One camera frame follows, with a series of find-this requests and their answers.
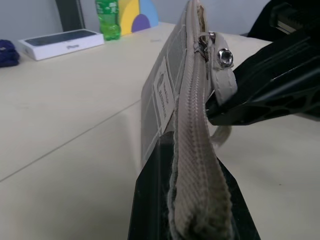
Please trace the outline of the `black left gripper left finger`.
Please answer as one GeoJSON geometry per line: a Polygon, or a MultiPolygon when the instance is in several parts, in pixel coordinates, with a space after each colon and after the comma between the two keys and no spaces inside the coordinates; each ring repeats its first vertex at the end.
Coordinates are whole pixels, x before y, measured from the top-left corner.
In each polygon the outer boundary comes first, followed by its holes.
{"type": "Polygon", "coordinates": [[[174,156],[174,133],[160,136],[134,189],[127,240],[173,240],[167,197],[174,156]]]}

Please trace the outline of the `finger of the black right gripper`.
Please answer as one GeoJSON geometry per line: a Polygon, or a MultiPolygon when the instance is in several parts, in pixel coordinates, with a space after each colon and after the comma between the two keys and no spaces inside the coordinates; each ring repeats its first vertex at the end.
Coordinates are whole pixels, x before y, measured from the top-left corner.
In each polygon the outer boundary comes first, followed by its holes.
{"type": "Polygon", "coordinates": [[[320,37],[296,31],[260,49],[235,70],[239,88],[261,88],[271,80],[320,58],[320,37]]]}
{"type": "Polygon", "coordinates": [[[221,106],[207,110],[214,126],[247,126],[294,114],[320,118],[320,66],[309,71],[294,70],[270,81],[245,99],[234,95],[221,106]]]}

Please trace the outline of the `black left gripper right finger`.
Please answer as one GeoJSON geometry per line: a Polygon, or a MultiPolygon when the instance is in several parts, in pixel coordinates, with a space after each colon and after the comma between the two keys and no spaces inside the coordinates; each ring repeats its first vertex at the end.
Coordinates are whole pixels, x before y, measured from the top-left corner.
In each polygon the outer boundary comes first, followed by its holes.
{"type": "Polygon", "coordinates": [[[218,162],[231,194],[233,240],[261,240],[236,179],[219,159],[218,162]]]}

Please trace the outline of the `grey grid zipper pouch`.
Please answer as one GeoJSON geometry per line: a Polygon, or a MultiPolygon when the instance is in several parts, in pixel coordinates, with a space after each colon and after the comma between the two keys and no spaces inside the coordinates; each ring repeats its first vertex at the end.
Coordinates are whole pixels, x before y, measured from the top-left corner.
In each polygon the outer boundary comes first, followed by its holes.
{"type": "Polygon", "coordinates": [[[174,240],[234,240],[232,203],[215,148],[231,126],[210,134],[206,102],[219,106],[238,90],[233,55],[223,35],[207,30],[199,0],[189,0],[147,77],[141,93],[141,156],[173,131],[167,194],[174,240]]]}

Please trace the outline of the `colourful arch block toy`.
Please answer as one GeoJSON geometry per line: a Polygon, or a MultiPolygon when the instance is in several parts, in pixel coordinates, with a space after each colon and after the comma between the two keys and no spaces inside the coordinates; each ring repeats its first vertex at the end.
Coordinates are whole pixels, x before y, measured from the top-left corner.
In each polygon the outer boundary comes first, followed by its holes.
{"type": "Polygon", "coordinates": [[[119,0],[121,36],[156,27],[158,13],[152,0],[119,0]]]}

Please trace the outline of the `white phone box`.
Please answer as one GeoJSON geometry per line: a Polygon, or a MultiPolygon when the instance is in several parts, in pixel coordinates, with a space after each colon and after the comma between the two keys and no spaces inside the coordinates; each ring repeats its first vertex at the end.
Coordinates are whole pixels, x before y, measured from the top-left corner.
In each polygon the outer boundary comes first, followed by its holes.
{"type": "Polygon", "coordinates": [[[18,41],[20,50],[35,61],[94,48],[105,43],[101,33],[78,29],[18,41]]]}

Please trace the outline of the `green plastic soda bottle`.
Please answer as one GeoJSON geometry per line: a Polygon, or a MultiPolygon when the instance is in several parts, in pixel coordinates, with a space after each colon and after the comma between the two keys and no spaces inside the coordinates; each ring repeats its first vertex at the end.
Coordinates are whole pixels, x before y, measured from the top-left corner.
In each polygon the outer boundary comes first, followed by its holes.
{"type": "Polygon", "coordinates": [[[121,36],[118,0],[95,0],[100,31],[105,41],[118,40],[121,36]]]}

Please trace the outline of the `black upright panel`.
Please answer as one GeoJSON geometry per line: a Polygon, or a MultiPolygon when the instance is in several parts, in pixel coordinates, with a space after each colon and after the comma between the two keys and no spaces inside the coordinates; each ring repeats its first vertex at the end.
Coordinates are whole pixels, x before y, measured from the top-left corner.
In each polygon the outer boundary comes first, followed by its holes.
{"type": "Polygon", "coordinates": [[[64,32],[85,29],[80,0],[55,0],[64,32]]]}

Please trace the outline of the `dark blue cloth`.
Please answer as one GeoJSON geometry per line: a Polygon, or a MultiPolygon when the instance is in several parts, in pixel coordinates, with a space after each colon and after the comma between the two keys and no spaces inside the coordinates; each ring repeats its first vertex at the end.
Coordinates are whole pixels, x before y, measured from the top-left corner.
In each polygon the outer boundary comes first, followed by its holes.
{"type": "Polygon", "coordinates": [[[5,39],[0,39],[0,68],[17,66],[20,54],[14,44],[5,39]]]}

